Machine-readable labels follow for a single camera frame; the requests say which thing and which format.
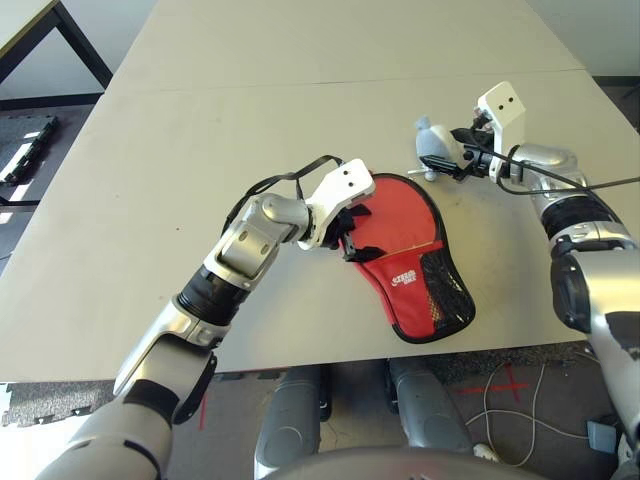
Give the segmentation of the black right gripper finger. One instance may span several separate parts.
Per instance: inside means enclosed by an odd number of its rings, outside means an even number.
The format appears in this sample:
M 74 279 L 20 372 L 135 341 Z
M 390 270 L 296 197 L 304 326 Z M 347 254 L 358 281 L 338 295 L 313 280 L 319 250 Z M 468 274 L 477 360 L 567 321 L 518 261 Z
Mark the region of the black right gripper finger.
M 434 180 L 438 174 L 449 176 L 455 180 L 462 180 L 465 177 L 465 172 L 461 167 L 444 157 L 428 154 L 420 156 L 419 161 L 423 166 L 425 178 L 428 180 Z
M 453 138 L 462 144 L 492 146 L 493 134 L 480 130 L 472 130 L 467 128 L 456 128 L 450 131 Z

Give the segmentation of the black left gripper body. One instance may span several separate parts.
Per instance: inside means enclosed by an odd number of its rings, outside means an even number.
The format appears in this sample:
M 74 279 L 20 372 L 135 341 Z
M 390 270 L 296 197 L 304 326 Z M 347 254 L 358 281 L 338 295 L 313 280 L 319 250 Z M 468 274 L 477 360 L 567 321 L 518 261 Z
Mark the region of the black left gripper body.
M 324 247 L 336 250 L 355 250 L 351 232 L 355 229 L 354 218 L 360 215 L 359 207 L 343 208 L 330 222 L 324 236 Z

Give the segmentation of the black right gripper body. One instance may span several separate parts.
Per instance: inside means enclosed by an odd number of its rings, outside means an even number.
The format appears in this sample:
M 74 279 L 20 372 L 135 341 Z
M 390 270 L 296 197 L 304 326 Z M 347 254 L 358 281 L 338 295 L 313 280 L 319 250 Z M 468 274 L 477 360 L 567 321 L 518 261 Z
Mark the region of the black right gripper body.
M 491 151 L 483 146 L 464 144 L 463 168 L 464 177 L 485 178 L 489 175 L 489 167 L 493 160 Z

